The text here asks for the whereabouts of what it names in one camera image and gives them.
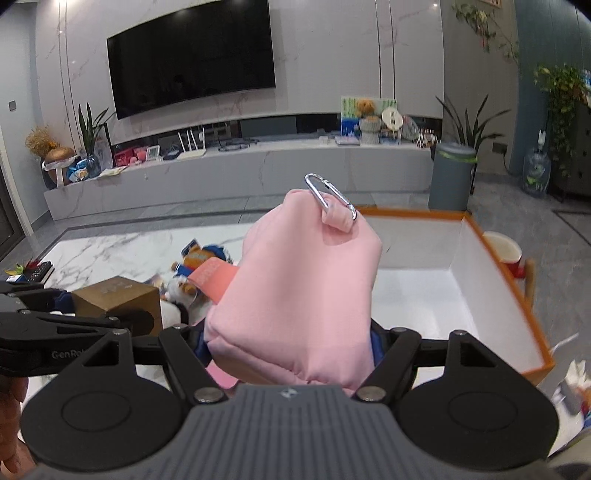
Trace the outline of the pink fabric pouch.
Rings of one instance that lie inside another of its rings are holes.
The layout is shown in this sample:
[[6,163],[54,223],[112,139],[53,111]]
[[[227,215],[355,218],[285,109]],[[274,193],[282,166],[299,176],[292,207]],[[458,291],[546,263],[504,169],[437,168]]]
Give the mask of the pink fabric pouch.
[[308,190],[252,225],[242,258],[189,277],[209,299],[204,342],[214,363],[250,384],[338,385],[352,393],[374,369],[372,291],[382,242],[362,215]]

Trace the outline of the black remote control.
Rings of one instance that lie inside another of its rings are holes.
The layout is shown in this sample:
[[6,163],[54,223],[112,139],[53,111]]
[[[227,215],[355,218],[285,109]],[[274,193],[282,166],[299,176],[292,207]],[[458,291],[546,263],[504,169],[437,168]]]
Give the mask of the black remote control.
[[45,284],[53,274],[55,268],[50,261],[31,261],[23,270],[23,277],[29,283]]

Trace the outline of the brown cardboard box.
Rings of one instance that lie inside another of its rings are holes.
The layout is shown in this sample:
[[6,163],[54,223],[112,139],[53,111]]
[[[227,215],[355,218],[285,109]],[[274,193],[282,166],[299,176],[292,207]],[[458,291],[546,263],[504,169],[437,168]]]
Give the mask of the brown cardboard box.
[[160,294],[152,285],[115,276],[71,294],[78,316],[117,318],[133,336],[157,336],[162,330]]

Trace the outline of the orange storage box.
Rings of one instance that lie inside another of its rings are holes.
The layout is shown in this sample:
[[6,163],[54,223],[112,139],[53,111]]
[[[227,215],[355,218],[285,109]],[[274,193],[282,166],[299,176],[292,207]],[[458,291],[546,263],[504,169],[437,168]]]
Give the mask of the orange storage box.
[[555,366],[511,272],[467,213],[362,207],[383,242],[372,317],[445,340],[464,330],[538,385]]

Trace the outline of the left potted plant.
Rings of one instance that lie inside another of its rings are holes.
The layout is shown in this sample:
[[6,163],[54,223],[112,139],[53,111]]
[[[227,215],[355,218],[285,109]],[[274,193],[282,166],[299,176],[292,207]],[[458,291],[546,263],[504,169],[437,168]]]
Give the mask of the left potted plant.
[[115,115],[115,113],[108,113],[109,109],[105,108],[97,115],[92,113],[90,104],[87,103],[85,108],[78,106],[78,126],[79,133],[82,140],[82,145],[85,153],[86,170],[89,178],[96,178],[101,173],[100,162],[95,155],[95,146],[100,131],[107,126],[108,121]]

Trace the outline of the red white cup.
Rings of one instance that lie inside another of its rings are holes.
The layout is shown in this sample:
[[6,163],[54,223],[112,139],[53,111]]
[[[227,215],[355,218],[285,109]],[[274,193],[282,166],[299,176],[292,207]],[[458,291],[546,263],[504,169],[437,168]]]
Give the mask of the red white cup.
[[526,277],[525,267],[522,265],[522,249],[515,240],[495,231],[485,232],[483,238],[515,279],[524,279]]

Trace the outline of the dried flower basket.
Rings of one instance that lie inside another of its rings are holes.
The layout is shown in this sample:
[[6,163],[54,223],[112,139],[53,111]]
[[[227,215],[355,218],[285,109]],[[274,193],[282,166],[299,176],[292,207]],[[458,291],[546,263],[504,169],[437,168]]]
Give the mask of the dried flower basket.
[[69,183],[67,169],[77,159],[76,152],[59,144],[46,126],[35,127],[26,137],[25,146],[41,162],[41,172],[48,188],[62,188]]

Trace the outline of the white wifi router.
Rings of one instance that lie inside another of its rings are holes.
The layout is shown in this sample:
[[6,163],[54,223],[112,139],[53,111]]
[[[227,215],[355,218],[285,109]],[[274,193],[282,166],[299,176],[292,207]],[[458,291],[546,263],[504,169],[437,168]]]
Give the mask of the white wifi router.
[[190,160],[199,158],[206,153],[205,130],[201,128],[197,132],[193,129],[187,129],[177,134],[181,152],[178,160]]

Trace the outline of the grey trash bin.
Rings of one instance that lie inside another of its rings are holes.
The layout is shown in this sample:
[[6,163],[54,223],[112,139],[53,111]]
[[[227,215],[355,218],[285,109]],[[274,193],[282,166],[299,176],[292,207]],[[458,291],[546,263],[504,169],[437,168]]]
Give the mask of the grey trash bin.
[[472,188],[476,151],[458,143],[440,142],[435,147],[428,208],[465,212]]

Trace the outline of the silver carabiner clip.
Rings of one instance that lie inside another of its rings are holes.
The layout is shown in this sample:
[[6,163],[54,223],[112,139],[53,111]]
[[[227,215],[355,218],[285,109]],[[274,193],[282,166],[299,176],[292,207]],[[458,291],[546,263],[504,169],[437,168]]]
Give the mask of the silver carabiner clip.
[[356,221],[358,210],[355,205],[330,180],[311,172],[304,176],[304,183],[326,215],[335,216],[334,203],[338,202],[349,211],[351,220]]

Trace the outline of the teddy bear on shelf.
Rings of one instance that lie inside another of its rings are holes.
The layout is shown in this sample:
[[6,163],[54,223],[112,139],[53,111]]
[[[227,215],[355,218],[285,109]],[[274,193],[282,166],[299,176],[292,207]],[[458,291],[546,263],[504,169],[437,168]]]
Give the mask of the teddy bear on shelf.
[[359,118],[361,143],[378,145],[380,143],[382,119],[376,114],[375,103],[366,98],[356,100],[356,117]]

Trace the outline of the potted plant by bin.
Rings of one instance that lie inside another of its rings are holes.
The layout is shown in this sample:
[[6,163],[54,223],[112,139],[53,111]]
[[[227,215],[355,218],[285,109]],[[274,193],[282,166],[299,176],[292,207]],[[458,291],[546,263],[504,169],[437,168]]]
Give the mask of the potted plant by bin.
[[511,110],[503,109],[482,119],[481,116],[484,113],[489,100],[488,95],[484,97],[477,112],[473,116],[470,116],[468,110],[465,110],[464,116],[461,116],[459,110],[448,97],[444,97],[444,99],[437,97],[436,100],[443,107],[444,113],[451,120],[455,134],[454,138],[459,144],[470,147],[478,153],[481,146],[486,141],[497,140],[504,137],[503,133],[489,131],[488,128],[494,120],[509,114]]

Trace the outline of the blue water jug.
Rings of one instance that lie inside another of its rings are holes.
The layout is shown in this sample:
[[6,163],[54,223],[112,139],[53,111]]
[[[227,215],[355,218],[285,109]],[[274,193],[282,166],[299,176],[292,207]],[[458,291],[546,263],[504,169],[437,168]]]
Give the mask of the blue water jug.
[[534,197],[543,197],[550,181],[552,162],[545,151],[545,144],[546,132],[540,130],[536,146],[527,153],[523,161],[521,188]]

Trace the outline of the black wall television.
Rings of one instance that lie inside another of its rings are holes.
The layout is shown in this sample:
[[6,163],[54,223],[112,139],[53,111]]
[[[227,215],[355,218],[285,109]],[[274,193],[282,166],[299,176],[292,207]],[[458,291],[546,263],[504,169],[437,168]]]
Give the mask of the black wall television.
[[270,6],[213,1],[107,39],[116,116],[276,86]]

